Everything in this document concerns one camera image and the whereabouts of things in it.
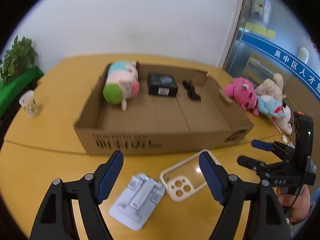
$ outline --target paper cup with printed design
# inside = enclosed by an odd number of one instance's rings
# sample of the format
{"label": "paper cup with printed design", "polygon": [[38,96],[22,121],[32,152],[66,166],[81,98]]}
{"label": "paper cup with printed design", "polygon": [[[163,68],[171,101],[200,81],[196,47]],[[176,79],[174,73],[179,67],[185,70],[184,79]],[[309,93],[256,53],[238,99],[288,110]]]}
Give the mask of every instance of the paper cup with printed design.
{"label": "paper cup with printed design", "polygon": [[20,105],[26,111],[27,115],[32,117],[38,112],[38,106],[35,101],[33,90],[25,92],[19,99]]}

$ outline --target phone case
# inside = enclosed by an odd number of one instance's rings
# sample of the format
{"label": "phone case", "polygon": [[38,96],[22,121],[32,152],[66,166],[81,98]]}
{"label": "phone case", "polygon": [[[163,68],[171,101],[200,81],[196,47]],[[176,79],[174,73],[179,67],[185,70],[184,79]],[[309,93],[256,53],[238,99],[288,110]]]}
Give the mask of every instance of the phone case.
{"label": "phone case", "polygon": [[209,150],[203,149],[160,173],[160,180],[172,200],[181,202],[207,185],[199,167],[199,155],[204,151],[220,165]]}

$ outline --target pink plush toy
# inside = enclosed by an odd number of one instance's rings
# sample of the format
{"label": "pink plush toy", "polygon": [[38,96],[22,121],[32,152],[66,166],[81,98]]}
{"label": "pink plush toy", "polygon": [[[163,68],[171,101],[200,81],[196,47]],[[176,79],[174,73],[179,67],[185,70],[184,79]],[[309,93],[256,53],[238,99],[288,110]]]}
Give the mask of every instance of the pink plush toy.
{"label": "pink plush toy", "polygon": [[259,115],[257,96],[253,84],[243,78],[234,78],[232,83],[223,88],[225,94],[233,98],[244,110],[251,109],[254,116]]}

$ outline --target blue plush toy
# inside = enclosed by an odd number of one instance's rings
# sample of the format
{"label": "blue plush toy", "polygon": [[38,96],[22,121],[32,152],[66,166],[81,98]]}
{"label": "blue plush toy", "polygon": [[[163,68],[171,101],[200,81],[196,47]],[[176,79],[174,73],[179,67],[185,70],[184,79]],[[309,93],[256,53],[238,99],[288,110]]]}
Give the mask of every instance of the blue plush toy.
{"label": "blue plush toy", "polygon": [[272,120],[287,117],[284,113],[283,103],[281,101],[278,101],[269,95],[257,96],[257,99],[260,113],[265,114]]}

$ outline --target yellow sticky note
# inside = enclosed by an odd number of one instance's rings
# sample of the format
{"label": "yellow sticky note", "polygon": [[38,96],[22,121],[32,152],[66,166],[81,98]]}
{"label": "yellow sticky note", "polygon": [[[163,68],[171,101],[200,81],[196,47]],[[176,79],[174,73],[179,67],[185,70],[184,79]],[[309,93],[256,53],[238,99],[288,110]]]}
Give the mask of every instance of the yellow sticky note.
{"label": "yellow sticky note", "polygon": [[251,31],[252,31],[252,26],[253,26],[252,23],[246,23],[245,29],[246,29],[247,31],[251,32]]}
{"label": "yellow sticky note", "polygon": [[270,38],[270,39],[274,39],[275,36],[276,36],[276,32],[273,31],[273,30],[268,29],[267,37]]}
{"label": "yellow sticky note", "polygon": [[253,32],[260,34],[262,36],[267,36],[267,28],[260,25],[253,25]]}

